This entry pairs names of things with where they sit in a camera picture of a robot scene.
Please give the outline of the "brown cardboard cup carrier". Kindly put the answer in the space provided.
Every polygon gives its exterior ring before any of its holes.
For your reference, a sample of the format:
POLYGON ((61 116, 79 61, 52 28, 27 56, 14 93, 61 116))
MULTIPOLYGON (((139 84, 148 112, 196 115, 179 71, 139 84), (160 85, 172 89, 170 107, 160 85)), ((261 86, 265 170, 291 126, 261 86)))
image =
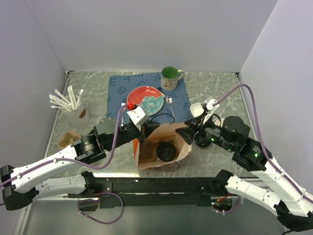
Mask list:
POLYGON ((66 148, 67 146, 73 144, 75 141, 79 140, 81 135, 76 132, 65 132, 62 137, 58 140, 58 147, 60 150, 66 148))

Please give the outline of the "orange paper bag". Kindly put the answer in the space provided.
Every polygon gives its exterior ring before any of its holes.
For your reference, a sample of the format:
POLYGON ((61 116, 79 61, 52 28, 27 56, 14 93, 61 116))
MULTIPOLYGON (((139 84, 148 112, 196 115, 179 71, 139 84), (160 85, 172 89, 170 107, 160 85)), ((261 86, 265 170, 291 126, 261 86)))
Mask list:
POLYGON ((134 140, 133 152, 137 169, 161 167, 183 160, 191 152, 192 145, 187 144, 176 133, 176 129, 185 126, 183 122, 161 124, 143 143, 134 140))

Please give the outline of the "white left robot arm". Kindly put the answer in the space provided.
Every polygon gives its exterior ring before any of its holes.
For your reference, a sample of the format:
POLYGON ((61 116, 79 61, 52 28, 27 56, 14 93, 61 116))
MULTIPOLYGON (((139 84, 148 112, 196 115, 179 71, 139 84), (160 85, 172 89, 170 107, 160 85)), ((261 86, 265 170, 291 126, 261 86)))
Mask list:
POLYGON ((55 175, 78 165, 91 168, 92 163, 106 157, 107 151, 113 154, 117 147, 135 139, 143 141, 159 126, 151 120, 139 128, 133 122, 120 126, 117 120, 105 118, 89 134, 54 155, 23 167, 1 167, 2 205, 8 211, 15 211, 34 200, 59 194, 93 196, 98 184, 91 172, 69 178, 55 178, 55 175))

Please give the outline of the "black plastic cup lid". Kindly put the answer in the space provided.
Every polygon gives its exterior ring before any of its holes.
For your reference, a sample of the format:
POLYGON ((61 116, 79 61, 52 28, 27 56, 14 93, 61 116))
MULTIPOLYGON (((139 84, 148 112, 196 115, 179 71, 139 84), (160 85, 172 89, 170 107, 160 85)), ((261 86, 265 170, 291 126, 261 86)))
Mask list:
POLYGON ((207 141, 207 140, 199 140, 199 141, 196 141, 196 145, 200 148, 206 148, 208 147, 209 145, 211 144, 210 141, 207 141))

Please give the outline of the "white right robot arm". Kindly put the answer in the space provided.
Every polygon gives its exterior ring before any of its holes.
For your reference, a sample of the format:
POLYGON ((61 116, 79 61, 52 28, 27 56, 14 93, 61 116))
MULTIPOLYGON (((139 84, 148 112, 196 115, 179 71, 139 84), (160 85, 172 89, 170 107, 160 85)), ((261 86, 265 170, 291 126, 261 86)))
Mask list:
POLYGON ((185 122, 185 127, 176 129, 187 144, 195 140, 207 141, 233 153, 232 160, 262 180, 268 189, 260 188, 226 170, 215 178, 214 191, 219 195, 227 192, 241 196, 270 211, 277 220, 293 232, 313 228, 313 196, 299 187, 280 167, 261 144, 249 137, 250 127, 238 116, 224 119, 217 126, 201 117, 185 122))

